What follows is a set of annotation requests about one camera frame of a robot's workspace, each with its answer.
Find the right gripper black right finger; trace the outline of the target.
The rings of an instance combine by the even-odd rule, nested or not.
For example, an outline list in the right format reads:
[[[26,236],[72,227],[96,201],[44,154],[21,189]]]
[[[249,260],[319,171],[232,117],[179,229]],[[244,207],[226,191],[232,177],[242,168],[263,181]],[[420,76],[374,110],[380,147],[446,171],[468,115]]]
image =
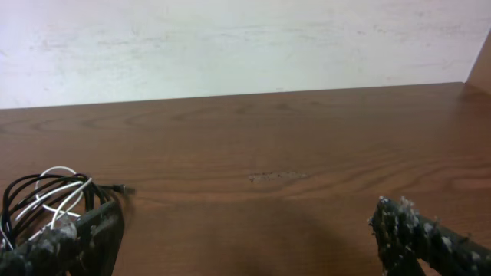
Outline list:
[[[490,250],[423,217],[405,198],[381,196],[368,219],[387,276],[424,276],[419,261],[440,275],[490,276]]]

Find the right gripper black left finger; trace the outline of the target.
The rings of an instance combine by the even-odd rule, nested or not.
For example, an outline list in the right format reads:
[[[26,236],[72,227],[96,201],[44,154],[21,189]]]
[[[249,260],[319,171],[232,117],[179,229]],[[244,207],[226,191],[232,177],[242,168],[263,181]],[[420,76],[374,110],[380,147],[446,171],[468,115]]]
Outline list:
[[[4,276],[111,275],[124,235],[116,202],[106,202],[75,221],[63,219],[32,241],[1,254]]]

